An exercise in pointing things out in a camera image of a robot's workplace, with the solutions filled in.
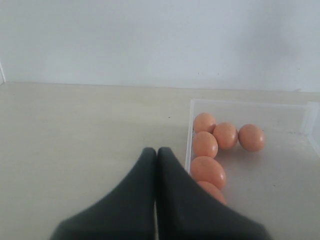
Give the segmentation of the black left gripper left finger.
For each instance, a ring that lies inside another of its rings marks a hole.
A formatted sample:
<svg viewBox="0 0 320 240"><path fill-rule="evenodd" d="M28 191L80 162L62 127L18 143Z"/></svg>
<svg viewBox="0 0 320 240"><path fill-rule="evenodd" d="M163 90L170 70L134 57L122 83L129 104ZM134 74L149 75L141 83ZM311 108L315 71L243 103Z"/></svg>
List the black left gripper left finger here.
<svg viewBox="0 0 320 240"><path fill-rule="evenodd" d="M142 150L125 178L105 197L63 220L52 240L153 240L157 153Z"/></svg>

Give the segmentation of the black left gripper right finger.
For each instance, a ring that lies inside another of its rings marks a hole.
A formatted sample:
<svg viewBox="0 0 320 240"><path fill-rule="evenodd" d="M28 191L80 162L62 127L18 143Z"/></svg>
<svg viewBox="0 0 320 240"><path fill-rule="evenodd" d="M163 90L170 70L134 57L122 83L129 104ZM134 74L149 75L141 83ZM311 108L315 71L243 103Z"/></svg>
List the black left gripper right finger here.
<svg viewBox="0 0 320 240"><path fill-rule="evenodd" d="M156 213L161 240L270 240L265 227L202 189L169 147L158 150Z"/></svg>

